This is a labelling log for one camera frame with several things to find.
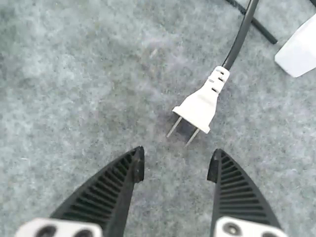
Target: floor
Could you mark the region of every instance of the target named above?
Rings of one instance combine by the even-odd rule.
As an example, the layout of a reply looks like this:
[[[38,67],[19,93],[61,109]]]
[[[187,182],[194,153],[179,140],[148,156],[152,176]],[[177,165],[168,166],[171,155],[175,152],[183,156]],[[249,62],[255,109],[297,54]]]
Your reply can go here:
[[[244,6],[247,0],[240,0]],[[316,233],[316,71],[294,79],[274,55],[316,13],[260,1],[211,132],[171,110],[225,59],[242,16],[224,0],[0,1],[0,234],[47,217],[125,151],[145,148],[126,237],[208,237],[216,148],[260,188],[289,236]]]

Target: plug prong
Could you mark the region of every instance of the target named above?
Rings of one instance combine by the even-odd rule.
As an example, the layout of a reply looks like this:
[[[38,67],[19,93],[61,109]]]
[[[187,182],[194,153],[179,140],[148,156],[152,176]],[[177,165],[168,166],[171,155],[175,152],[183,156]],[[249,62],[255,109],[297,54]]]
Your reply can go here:
[[[197,128],[184,147],[187,147],[193,141],[193,139],[196,137],[198,132],[199,132],[199,129]]]
[[[173,131],[176,129],[176,127],[178,126],[178,124],[180,123],[182,117],[179,117],[178,120],[176,121],[176,123],[172,126],[171,130],[169,131],[169,133],[167,134],[167,137],[170,137],[170,135],[173,133]]]

